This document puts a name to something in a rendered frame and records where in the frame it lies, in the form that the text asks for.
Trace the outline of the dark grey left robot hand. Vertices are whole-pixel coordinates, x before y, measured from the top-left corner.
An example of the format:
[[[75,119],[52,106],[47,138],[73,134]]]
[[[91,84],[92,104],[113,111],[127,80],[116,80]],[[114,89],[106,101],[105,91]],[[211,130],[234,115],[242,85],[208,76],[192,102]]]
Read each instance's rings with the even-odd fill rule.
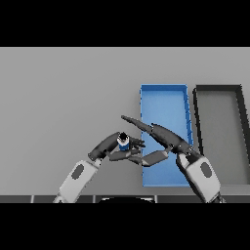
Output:
[[[88,153],[88,157],[92,161],[95,161],[97,158],[103,161],[106,157],[108,157],[110,161],[128,159],[139,164],[141,159],[138,154],[141,152],[141,148],[145,147],[144,141],[133,138],[127,134],[129,136],[129,149],[120,150],[117,142],[119,134],[120,132],[116,132],[102,140],[91,152]]]

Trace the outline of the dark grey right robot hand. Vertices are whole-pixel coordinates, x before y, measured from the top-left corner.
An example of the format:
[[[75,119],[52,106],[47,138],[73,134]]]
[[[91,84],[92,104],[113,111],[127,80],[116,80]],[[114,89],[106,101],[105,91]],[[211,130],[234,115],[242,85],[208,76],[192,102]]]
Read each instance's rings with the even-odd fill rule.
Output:
[[[141,159],[143,166],[150,167],[167,159],[169,152],[173,152],[177,155],[182,153],[188,163],[194,163],[196,160],[201,158],[201,155],[195,151],[187,141],[171,130],[155,123],[147,125],[138,119],[125,115],[122,115],[121,118],[135,125],[143,132],[148,133],[153,139],[164,147],[163,150],[156,150],[146,156],[143,156]]]

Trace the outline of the blue pipe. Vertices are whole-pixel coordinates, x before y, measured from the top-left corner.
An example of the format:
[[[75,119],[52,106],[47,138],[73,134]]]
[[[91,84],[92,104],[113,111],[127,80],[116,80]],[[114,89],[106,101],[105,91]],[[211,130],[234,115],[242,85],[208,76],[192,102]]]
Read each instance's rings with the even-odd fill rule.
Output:
[[[129,136],[125,132],[119,134],[119,136],[117,137],[117,142],[119,144],[120,150],[129,149]]]

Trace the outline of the blue bin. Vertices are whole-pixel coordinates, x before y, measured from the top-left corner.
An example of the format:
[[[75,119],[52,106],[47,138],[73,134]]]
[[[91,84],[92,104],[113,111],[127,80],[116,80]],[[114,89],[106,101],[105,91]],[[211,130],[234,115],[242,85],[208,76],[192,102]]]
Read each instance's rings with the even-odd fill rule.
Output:
[[[141,120],[161,125],[193,145],[186,84],[142,84]],[[164,161],[143,168],[144,188],[188,187],[188,181],[176,165],[172,152]]]

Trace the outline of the dark grey bin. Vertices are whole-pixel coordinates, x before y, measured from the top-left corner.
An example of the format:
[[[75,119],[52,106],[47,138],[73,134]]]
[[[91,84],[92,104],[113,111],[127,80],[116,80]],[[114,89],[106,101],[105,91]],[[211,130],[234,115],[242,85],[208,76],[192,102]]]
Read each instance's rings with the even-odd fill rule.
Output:
[[[223,186],[250,186],[250,125],[242,86],[196,85],[198,148]]]

